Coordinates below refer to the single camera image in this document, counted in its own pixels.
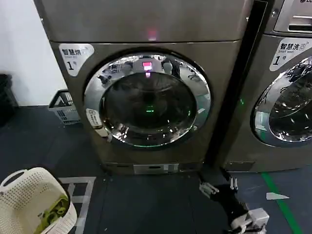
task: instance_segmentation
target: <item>black trash bin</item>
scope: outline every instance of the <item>black trash bin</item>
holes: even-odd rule
[[[9,75],[0,74],[0,126],[3,126],[13,116],[17,108],[11,84]]]

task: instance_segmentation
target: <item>white wall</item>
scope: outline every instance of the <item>white wall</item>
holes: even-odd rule
[[[0,0],[0,73],[19,106],[48,105],[66,84],[33,0]]]

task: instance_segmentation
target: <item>front-load washing machine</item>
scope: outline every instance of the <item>front-load washing machine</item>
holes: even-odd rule
[[[35,3],[103,167],[199,169],[250,1]]]
[[[219,148],[231,171],[312,163],[312,3],[276,0],[260,37]]]

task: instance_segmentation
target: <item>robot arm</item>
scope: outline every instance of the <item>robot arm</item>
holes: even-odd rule
[[[249,211],[243,203],[239,202],[235,196],[238,191],[237,179],[232,178],[224,169],[221,171],[230,184],[213,186],[199,175],[199,190],[209,199],[219,202],[223,207],[231,227],[231,230],[225,233],[265,234],[269,215],[262,208]]]

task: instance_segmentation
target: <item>door porthole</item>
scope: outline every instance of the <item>door porthole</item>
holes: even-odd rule
[[[159,147],[204,125],[211,91],[195,63],[170,53],[131,53],[92,75],[84,106],[98,113],[96,126],[94,117],[87,117],[100,136],[105,132],[112,142]]]
[[[263,92],[252,116],[266,144],[294,147],[312,139],[312,57],[281,73]]]

